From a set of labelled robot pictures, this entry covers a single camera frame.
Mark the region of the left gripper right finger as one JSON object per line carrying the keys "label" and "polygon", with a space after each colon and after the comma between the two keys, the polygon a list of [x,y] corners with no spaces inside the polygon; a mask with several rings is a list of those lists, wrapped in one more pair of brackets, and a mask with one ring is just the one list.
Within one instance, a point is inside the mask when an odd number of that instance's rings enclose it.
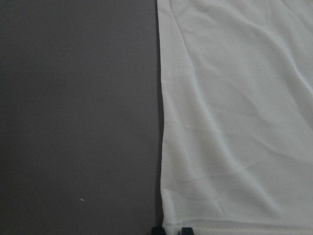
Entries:
{"label": "left gripper right finger", "polygon": [[193,228],[191,227],[182,227],[180,231],[181,235],[194,235]]}

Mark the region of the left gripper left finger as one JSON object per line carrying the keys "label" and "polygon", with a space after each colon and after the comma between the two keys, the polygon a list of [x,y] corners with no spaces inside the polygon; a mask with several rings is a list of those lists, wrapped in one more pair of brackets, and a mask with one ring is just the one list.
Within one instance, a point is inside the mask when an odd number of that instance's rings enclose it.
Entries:
{"label": "left gripper left finger", "polygon": [[166,231],[162,226],[152,227],[151,228],[151,235],[166,235]]}

